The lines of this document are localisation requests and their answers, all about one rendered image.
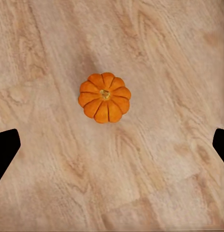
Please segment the pumpkin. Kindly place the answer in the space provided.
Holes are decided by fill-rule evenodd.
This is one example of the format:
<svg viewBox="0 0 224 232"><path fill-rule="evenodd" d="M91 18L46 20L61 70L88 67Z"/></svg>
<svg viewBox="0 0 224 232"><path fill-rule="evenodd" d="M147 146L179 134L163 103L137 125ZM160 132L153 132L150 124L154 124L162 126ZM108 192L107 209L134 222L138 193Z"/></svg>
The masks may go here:
<svg viewBox="0 0 224 232"><path fill-rule="evenodd" d="M110 72L92 74L79 91L78 103L84 114L98 123L116 123L129 111L131 92Z"/></svg>

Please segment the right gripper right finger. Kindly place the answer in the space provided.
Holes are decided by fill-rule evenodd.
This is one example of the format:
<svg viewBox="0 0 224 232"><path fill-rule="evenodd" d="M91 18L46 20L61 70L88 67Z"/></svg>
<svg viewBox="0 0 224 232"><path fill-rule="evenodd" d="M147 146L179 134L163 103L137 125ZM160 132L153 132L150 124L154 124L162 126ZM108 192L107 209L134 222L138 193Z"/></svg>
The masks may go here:
<svg viewBox="0 0 224 232"><path fill-rule="evenodd" d="M213 137L212 145L224 162L224 130L218 128Z"/></svg>

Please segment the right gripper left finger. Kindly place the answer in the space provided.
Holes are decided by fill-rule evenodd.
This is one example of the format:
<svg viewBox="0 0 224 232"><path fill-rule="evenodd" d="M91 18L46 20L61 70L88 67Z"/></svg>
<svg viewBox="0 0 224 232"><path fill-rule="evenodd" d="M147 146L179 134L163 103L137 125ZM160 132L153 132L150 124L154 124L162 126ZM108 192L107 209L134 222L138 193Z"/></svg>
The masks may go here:
<svg viewBox="0 0 224 232"><path fill-rule="evenodd" d="M21 142L17 129L0 132L0 179L20 147Z"/></svg>

